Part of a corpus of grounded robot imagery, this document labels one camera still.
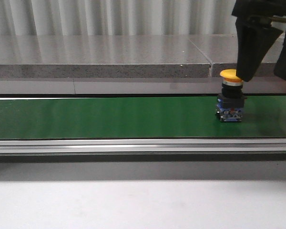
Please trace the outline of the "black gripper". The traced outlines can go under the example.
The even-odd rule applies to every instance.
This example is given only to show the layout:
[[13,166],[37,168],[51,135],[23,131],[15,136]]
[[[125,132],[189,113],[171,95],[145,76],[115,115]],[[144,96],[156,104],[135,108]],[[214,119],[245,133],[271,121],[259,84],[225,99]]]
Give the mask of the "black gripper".
[[[236,76],[245,82],[255,75],[265,55],[283,33],[272,22],[286,24],[286,0],[237,0],[232,10],[237,17]],[[274,74],[286,80],[286,32]]]

